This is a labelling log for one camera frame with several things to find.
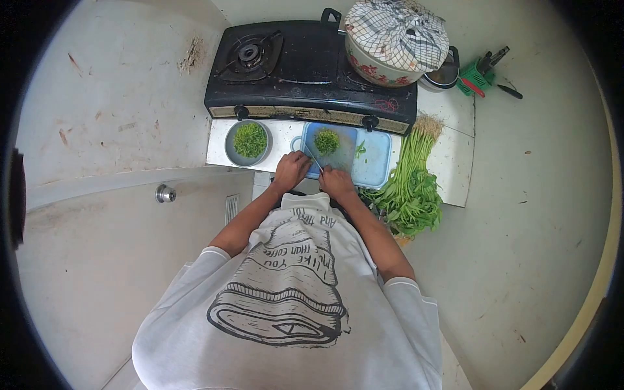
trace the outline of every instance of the black gas stove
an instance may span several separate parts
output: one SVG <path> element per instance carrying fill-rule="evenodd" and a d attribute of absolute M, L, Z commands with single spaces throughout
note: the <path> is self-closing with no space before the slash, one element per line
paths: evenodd
<path fill-rule="evenodd" d="M 383 88 L 347 59 L 341 14 L 320 21 L 247 24 L 226 29 L 204 104 L 214 119 L 290 119 L 407 135 L 416 119 L 416 83 Z"/>

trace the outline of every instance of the hand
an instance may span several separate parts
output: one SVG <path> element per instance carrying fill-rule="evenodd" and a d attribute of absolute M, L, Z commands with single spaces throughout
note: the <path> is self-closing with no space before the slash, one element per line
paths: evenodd
<path fill-rule="evenodd" d="M 310 158 L 300 150 L 284 154 L 277 164 L 275 179 L 271 186 L 280 195 L 284 195 L 301 183 L 311 164 Z"/>
<path fill-rule="evenodd" d="M 323 191 L 336 199 L 341 206 L 344 206 L 343 202 L 348 201 L 353 195 L 358 198 L 351 176 L 344 171 L 332 169 L 327 165 L 323 168 L 323 174 L 319 176 L 318 181 Z"/>

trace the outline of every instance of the white t-shirt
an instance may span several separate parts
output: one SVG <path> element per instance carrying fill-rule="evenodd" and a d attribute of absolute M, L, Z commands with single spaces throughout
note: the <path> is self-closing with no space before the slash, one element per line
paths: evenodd
<path fill-rule="evenodd" d="M 379 281 L 326 194 L 286 194 L 243 253 L 208 247 L 183 268 L 132 361 L 151 390 L 441 389 L 436 302 Z"/>

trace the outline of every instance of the leafy green vegetable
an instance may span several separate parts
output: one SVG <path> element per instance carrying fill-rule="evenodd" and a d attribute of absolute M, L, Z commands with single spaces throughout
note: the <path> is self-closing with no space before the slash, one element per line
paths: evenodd
<path fill-rule="evenodd" d="M 363 140 L 362 143 L 355 149 L 355 158 L 359 158 L 359 156 L 366 153 L 366 148 L 364 147 L 365 142 L 366 140 Z"/>
<path fill-rule="evenodd" d="M 362 198 L 386 211 L 385 222 L 397 236 L 413 239 L 425 228 L 433 232 L 440 224 L 437 177 L 427 171 L 426 163 L 441 130 L 441 122 L 419 117 L 412 134 L 403 139 L 399 162 L 386 184 L 379 190 L 360 190 Z"/>
<path fill-rule="evenodd" d="M 322 130 L 316 133 L 314 137 L 314 146 L 316 146 L 321 156 L 332 154 L 340 146 L 338 134 L 331 130 Z"/>
<path fill-rule="evenodd" d="M 234 150 L 247 158 L 256 158 L 266 149 L 266 133 L 258 124 L 241 125 L 234 135 Z"/>

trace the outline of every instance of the white countertop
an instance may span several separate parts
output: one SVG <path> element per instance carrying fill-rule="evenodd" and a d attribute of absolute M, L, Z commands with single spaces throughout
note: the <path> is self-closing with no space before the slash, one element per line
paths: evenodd
<path fill-rule="evenodd" d="M 431 150 L 427 168 L 437 176 L 438 193 L 444 203 L 464 207 L 468 197 L 472 154 L 474 150 L 474 98 L 459 89 L 433 93 L 418 88 L 419 112 L 438 115 L 444 119 L 442 135 Z M 252 169 L 275 172 L 284 154 L 290 153 L 290 142 L 303 132 L 305 122 L 295 120 L 259 120 L 273 136 L 268 156 Z M 236 119 L 215 119 L 210 124 L 206 163 L 236 167 L 225 154 L 225 137 Z M 390 167 L 396 166 L 401 150 L 401 137 L 390 135 L 392 151 Z"/>

